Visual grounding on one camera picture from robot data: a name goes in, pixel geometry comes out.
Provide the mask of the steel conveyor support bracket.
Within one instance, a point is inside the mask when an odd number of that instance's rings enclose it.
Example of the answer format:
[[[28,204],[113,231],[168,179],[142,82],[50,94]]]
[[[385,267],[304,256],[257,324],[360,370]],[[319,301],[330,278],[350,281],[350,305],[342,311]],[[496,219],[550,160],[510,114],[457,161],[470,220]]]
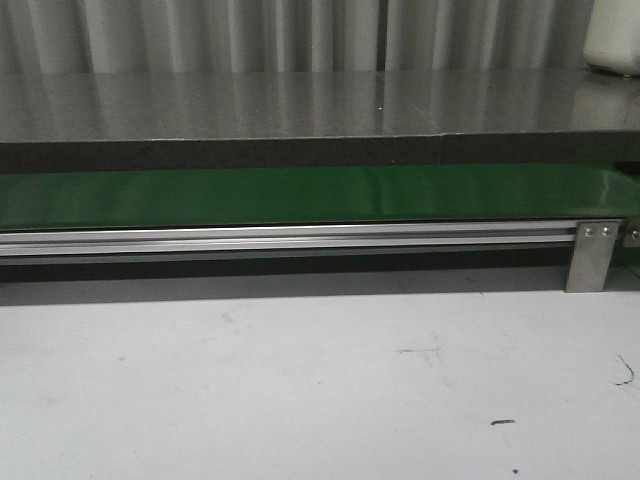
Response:
[[[593,293],[603,290],[618,238],[619,222],[580,222],[565,286],[566,293]]]

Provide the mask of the steel conveyor end bracket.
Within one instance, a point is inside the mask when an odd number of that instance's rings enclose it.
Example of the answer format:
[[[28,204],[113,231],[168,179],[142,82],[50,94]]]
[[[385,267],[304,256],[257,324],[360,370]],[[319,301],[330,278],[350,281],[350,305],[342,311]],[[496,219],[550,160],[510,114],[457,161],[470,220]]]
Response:
[[[624,248],[640,247],[640,216],[631,216],[624,224],[624,234],[622,246]]]

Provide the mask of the white pleated curtain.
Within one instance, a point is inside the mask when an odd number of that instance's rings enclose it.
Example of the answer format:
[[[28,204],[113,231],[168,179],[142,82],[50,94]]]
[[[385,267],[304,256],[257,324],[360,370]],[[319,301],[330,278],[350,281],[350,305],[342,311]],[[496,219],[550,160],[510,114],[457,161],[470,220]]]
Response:
[[[5,1],[5,73],[579,67],[588,1]]]

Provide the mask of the green conveyor belt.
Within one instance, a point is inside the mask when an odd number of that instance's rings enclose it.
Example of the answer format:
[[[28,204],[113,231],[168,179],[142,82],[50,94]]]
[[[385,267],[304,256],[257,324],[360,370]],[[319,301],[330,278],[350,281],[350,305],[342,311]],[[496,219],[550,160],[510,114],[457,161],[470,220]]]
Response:
[[[610,165],[489,164],[8,174],[6,231],[628,217]]]

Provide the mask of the white appliance on counter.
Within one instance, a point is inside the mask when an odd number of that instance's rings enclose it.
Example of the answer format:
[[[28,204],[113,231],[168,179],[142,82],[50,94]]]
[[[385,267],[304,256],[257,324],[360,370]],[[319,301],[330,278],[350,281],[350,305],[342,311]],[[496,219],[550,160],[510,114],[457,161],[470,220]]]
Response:
[[[583,57],[594,69],[639,75],[638,0],[593,2]]]

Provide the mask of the aluminium conveyor side rail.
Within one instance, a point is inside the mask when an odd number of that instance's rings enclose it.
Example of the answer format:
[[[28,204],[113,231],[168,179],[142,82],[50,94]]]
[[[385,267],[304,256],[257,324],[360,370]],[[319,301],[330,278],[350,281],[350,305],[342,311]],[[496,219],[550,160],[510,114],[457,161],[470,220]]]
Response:
[[[561,243],[576,220],[8,232],[3,258]]]

